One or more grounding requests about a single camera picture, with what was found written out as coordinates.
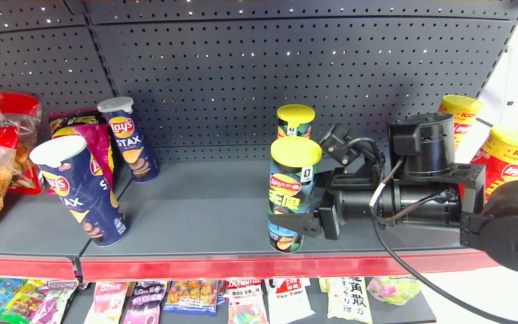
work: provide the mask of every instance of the gray shelf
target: gray shelf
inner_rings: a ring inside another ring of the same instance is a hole
[[[93,285],[85,291],[79,291],[71,302],[63,324],[81,324],[87,316],[87,312],[93,301]],[[307,288],[311,309],[315,315],[298,320],[296,324],[339,324],[347,323],[346,320],[338,318],[327,318],[327,294],[319,291],[319,284],[316,279],[311,279],[311,286]],[[265,306],[268,306],[267,298],[264,298]],[[434,323],[436,318],[431,311],[425,297],[420,293],[411,299],[404,306],[394,306],[382,303],[369,295],[369,305],[374,324],[420,324]],[[160,323],[184,323],[184,324],[225,324],[228,321],[228,306],[218,306],[217,316],[190,316],[171,313],[162,313]]]
[[[336,166],[335,161],[323,159],[320,170]],[[261,262],[267,259],[277,262],[317,261],[333,257],[344,260],[382,258],[380,263],[374,263],[368,269],[355,263],[346,264],[344,266],[352,267],[343,269],[347,272],[358,267],[358,271],[364,271],[360,275],[402,273],[398,267],[393,267],[394,263],[387,264],[392,260],[386,258],[369,219],[356,220],[344,226],[338,241],[325,240],[322,236],[305,238],[304,246],[298,253],[276,253],[268,243],[268,174],[268,160],[163,164],[158,178],[144,184],[131,183],[123,193],[119,201],[123,211],[131,217],[131,230],[124,240],[114,246],[100,248],[90,244],[86,248],[80,258],[84,278],[88,281],[107,280],[110,275],[115,275],[115,279],[189,279],[197,273],[193,269],[204,267],[217,271],[212,272],[212,277],[237,277],[247,275],[230,271],[236,267],[247,271],[253,266],[232,262],[224,264],[225,269],[220,269],[214,268],[211,263],[219,260]],[[472,252],[459,246],[459,236],[454,231],[397,227],[385,230],[382,235],[392,248],[405,251],[403,254],[407,255]],[[167,261],[192,262],[192,266],[189,270],[181,269],[176,263],[154,266],[154,263]],[[209,263],[197,266],[197,261]],[[140,263],[144,263],[145,270],[140,269]],[[431,266],[440,265],[437,261],[434,263]],[[267,269],[265,277],[299,273],[307,277],[331,275],[317,273],[317,268],[321,269],[322,264],[316,262],[303,263],[302,266],[294,264],[294,269],[282,269],[282,266],[274,264],[257,266],[263,269],[272,267]],[[309,271],[312,272],[306,273],[304,266],[310,267]],[[453,263],[446,266],[449,268],[423,267],[421,270],[458,270],[453,269]],[[261,276],[265,272],[261,273],[252,275]]]
[[[320,170],[338,166],[323,159]],[[271,254],[268,175],[267,160],[163,164],[158,178],[131,183],[121,196],[132,219],[127,237],[107,248],[90,245],[83,257]],[[400,227],[383,235],[397,250],[460,248],[450,231]],[[382,250],[370,220],[361,219],[345,226],[337,242],[306,238],[300,253]]]

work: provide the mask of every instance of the potato chip image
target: potato chip image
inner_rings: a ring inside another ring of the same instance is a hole
[[[139,155],[141,154],[142,151],[143,151],[143,148],[140,148],[137,150],[126,150],[125,152],[122,153],[123,159],[127,163],[133,163],[133,162],[137,161],[137,159],[139,158]]]
[[[117,201],[117,198],[115,197],[115,193],[113,193],[113,190],[110,190],[109,191],[111,194],[110,194],[110,198],[111,198],[111,206],[117,208],[119,207],[119,202]]]
[[[72,211],[71,209],[69,210],[69,212],[73,215],[74,218],[76,218],[78,223],[81,223],[85,216],[89,214],[89,211],[84,211],[83,213],[80,213],[78,211]]]

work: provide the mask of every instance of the lower shelf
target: lower shelf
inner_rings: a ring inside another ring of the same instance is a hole
[[[73,298],[71,305],[63,320],[63,324],[81,324],[87,316],[89,307],[93,301],[93,285],[85,291],[80,291]],[[339,324],[339,323],[360,323],[356,321],[346,321],[338,318],[327,318],[327,294],[319,290],[317,279],[311,279],[311,286],[307,287],[311,309],[315,314],[298,320],[294,324]],[[268,308],[267,298],[263,298],[265,306]],[[394,306],[380,302],[369,295],[369,307],[374,324],[431,324],[436,322],[435,315],[430,309],[422,293],[411,299],[403,306]],[[124,314],[119,321],[123,323]],[[172,313],[162,313],[160,324],[182,323],[182,324],[225,324],[228,322],[227,304],[218,306],[216,317],[192,316]]]
[[[337,166],[325,158],[319,170]],[[132,182],[119,199],[131,217],[127,237],[84,250],[84,280],[406,273],[384,251],[364,215],[344,226],[337,241],[305,238],[297,253],[275,252],[268,242],[268,175],[268,160],[163,164],[157,178]],[[399,226],[382,236],[418,271],[496,266],[483,252],[459,246],[454,231]]]

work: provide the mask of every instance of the pegboard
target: pegboard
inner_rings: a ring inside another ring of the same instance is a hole
[[[112,97],[85,27],[0,33],[0,89],[35,96],[45,115],[94,108]],[[42,140],[51,137],[45,115]]]
[[[518,0],[116,0],[87,3],[94,24],[295,17],[458,17],[516,20]]]
[[[518,22],[518,0],[65,2],[80,12],[0,1],[0,88],[57,113],[112,82],[162,161],[267,158],[289,103],[315,108],[315,140],[341,122],[385,141],[388,121],[478,96]]]
[[[345,123],[385,141],[386,123],[477,97],[514,29],[455,18],[184,21],[95,27],[120,95],[150,144],[265,145],[276,109],[317,112],[312,137]]]
[[[84,24],[58,0],[0,0],[0,32]]]

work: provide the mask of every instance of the lay's logo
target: lay's logo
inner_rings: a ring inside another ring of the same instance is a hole
[[[284,174],[274,174],[269,180],[269,186],[283,195],[294,196],[301,191],[301,183]]]
[[[109,126],[113,134],[119,138],[129,137],[135,130],[133,120],[127,117],[113,117],[109,119]]]
[[[63,176],[50,174],[49,172],[42,171],[43,176],[47,179],[47,182],[51,186],[51,189],[55,191],[57,195],[65,197],[69,194],[69,182]]]
[[[455,126],[455,133],[466,134],[467,131],[469,131],[469,127],[471,127],[471,125],[458,124]]]
[[[103,170],[101,170],[99,163],[97,163],[93,155],[91,156],[91,162],[89,163],[89,170],[91,170],[93,175],[103,175]]]
[[[514,180],[513,178],[518,178],[518,166],[516,164],[508,164],[503,168],[501,172],[501,177],[505,181]]]

